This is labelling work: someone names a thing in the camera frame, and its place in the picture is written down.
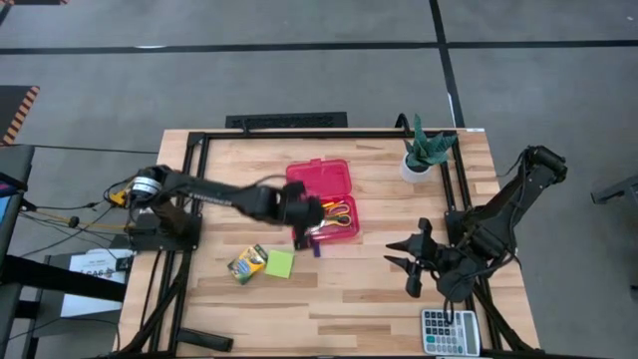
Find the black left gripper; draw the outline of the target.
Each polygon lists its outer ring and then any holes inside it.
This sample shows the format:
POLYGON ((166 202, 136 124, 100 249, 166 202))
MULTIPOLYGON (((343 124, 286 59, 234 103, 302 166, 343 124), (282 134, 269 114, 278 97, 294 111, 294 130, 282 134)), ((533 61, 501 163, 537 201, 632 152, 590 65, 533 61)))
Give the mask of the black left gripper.
POLYGON ((302 181, 286 184, 280 192, 278 218, 283 224, 292 225, 295 250, 309 248, 309 237, 319 240, 325 226, 324 209, 318 196, 309 195, 302 181))

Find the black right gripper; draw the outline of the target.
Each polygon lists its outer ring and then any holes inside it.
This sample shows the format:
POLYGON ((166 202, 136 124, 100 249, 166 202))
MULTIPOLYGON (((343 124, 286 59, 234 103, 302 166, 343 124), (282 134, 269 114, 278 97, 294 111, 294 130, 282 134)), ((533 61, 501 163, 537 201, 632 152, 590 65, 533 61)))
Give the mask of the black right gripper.
MULTIPOLYGON (((430 272, 432 279, 439 280, 452 269, 453 250, 442 244, 426 244, 428 240, 432 240, 433 229, 427 218, 421 217, 419 219, 418 229, 419 233, 413 233, 402 241, 388 243, 386 247, 399 251, 421 251, 425 269, 430 272)), ((422 267, 408 258, 391 255, 385 255, 384 258, 407 273, 405 290, 411 297, 419 298, 422 292, 422 267)))

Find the orange-handled scissors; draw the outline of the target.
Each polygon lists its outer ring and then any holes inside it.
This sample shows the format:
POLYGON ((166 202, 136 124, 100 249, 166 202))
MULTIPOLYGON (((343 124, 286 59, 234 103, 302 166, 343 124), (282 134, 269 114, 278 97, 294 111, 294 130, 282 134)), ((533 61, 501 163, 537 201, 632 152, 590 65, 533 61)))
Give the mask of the orange-handled scissors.
POLYGON ((340 204, 337 206, 323 208, 323 210, 324 217, 322 220, 325 221, 324 228, 329 226, 347 227, 353 222, 351 217, 351 207, 344 200, 340 200, 340 204))

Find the green sticky notes pad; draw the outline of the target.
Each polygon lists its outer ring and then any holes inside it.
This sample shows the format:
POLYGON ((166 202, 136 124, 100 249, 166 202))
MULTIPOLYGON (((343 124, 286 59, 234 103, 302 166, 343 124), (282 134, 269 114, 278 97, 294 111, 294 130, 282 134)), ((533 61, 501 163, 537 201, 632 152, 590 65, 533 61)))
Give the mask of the green sticky notes pad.
POLYGON ((270 276, 288 279, 292 272, 294 254, 292 252, 270 250, 265 273, 270 276))

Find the pink plastic pencil case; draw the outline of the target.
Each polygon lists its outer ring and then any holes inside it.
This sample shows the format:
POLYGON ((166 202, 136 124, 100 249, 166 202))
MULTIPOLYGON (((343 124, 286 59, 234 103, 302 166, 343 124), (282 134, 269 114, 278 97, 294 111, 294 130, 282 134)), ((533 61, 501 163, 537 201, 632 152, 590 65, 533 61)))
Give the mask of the pink plastic pencil case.
POLYGON ((329 226, 322 231, 320 241, 338 241, 356 236, 360 230, 356 202, 351 195, 352 182, 345 160, 315 159, 295 163, 286 168, 288 182, 302 181, 309 195, 318 196, 321 203, 344 200, 351 207, 353 222, 347 227, 329 226))

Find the yellow green crayon box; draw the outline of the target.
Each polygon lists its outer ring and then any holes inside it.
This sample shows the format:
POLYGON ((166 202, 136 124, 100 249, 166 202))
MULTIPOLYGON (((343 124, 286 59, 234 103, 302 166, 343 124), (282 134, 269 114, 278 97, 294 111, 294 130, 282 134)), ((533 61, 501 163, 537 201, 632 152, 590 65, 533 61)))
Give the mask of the yellow green crayon box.
POLYGON ((261 245, 255 244, 244 249, 237 257, 227 264, 232 277, 241 285, 247 283, 250 278, 267 263, 268 255, 261 245))

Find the white plant pot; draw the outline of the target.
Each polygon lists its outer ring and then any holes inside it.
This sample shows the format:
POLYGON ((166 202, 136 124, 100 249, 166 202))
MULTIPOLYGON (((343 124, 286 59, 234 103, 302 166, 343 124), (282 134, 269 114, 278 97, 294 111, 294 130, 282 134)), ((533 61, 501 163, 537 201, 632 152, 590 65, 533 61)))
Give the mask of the white plant pot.
POLYGON ((402 179, 405 182, 412 183, 412 184, 425 182, 428 179, 428 176, 432 168, 428 167, 426 170, 422 172, 413 171, 407 165, 407 157, 408 157, 408 154, 405 154, 402 159, 402 164, 400 165, 400 175, 402 179))

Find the white desk calculator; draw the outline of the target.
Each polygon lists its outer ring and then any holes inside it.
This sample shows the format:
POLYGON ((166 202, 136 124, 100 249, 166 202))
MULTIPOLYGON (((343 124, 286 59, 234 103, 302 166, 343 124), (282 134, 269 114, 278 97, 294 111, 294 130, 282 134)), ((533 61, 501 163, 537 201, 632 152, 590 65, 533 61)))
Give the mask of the white desk calculator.
POLYGON ((481 351, 479 324, 473 311, 456 311, 451 324, 445 312, 424 309, 421 313, 424 350, 429 355, 478 357, 481 351))

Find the green snake plant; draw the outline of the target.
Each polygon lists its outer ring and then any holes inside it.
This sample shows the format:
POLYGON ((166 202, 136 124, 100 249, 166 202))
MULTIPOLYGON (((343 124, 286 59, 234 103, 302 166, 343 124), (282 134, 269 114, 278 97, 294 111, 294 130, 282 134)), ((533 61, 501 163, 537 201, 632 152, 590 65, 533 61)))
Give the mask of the green snake plant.
POLYGON ((457 135, 437 133, 428 137, 422 127, 422 119, 414 115, 414 140, 405 141, 407 151, 404 163, 414 172, 421 173, 431 166, 445 163, 448 160, 448 150, 457 142, 457 135))

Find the black floor vent grille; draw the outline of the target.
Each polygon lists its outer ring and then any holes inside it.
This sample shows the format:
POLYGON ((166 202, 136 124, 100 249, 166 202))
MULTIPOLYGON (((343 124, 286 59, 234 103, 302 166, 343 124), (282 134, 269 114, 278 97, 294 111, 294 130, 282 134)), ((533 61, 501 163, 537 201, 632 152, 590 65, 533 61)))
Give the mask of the black floor vent grille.
POLYGON ((346 112, 287 113, 262 115, 234 115, 225 118, 227 129, 303 129, 348 128, 346 112))

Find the black flat bar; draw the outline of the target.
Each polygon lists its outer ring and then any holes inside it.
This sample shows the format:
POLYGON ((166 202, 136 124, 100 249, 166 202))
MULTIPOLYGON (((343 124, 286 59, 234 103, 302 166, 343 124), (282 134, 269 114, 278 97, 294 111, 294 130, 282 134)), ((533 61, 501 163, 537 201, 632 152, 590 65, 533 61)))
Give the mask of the black flat bar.
POLYGON ((177 331, 176 341, 218 352, 230 352, 233 347, 232 338, 186 328, 180 328, 177 331))

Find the grey chair base leg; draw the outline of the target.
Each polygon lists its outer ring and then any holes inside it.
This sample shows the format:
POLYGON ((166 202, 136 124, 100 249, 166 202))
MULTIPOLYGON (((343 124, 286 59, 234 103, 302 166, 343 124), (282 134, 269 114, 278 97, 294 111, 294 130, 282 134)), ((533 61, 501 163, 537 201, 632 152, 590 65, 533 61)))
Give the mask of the grey chair base leg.
POLYGON ((625 197, 630 203, 638 207, 638 175, 593 191, 590 196, 595 204, 605 204, 612 198, 625 197))

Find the white printed paper sheet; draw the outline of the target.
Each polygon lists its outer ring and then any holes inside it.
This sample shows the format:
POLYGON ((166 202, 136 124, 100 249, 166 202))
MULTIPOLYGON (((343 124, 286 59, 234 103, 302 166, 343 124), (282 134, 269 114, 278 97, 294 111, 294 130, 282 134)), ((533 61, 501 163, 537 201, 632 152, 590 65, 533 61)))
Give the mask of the white printed paper sheet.
MULTIPOLYGON (((130 249, 91 249, 85 254, 72 255, 69 269, 117 283, 125 283, 126 271, 118 269, 117 260, 129 259, 133 255, 134 252, 130 249)), ((118 301, 65 294, 60 316, 77 317, 117 311, 122 306, 123 304, 118 301)))

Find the black hazard-striped floor mat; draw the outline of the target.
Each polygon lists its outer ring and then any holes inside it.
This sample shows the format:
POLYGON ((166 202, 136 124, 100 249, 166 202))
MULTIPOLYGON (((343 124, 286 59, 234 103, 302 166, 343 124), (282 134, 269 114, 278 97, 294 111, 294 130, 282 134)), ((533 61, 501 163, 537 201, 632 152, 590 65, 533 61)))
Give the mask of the black hazard-striped floor mat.
POLYGON ((39 86, 0 85, 0 147, 15 143, 39 93, 39 86))

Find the black metal table frame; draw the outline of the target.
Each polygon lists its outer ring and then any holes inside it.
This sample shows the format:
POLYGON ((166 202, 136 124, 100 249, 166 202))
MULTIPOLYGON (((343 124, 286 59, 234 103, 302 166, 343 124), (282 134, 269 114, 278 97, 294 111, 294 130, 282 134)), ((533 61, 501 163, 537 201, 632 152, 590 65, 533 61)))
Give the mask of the black metal table frame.
POLYGON ((425 182, 410 184, 399 170, 404 133, 398 129, 168 130, 157 161, 210 180, 244 185, 259 179, 276 183, 287 166, 311 160, 345 160, 358 208, 358 234, 321 248, 321 257, 298 252, 288 279, 255 275, 239 284, 227 263, 244 248, 288 250, 291 232, 243 217, 235 210, 201 207, 203 234, 193 253, 183 296, 171 304, 151 358, 174 355, 204 359, 205 348, 174 343, 172 326, 233 339, 232 355, 309 356, 345 359, 383 356, 416 359, 424 352, 420 315, 443 299, 430 278, 420 298, 404 288, 405 273, 384 258, 388 243, 417 229, 421 217, 446 241, 447 211, 490 200, 498 191, 492 156, 481 130, 462 130, 450 164, 433 169, 425 182))

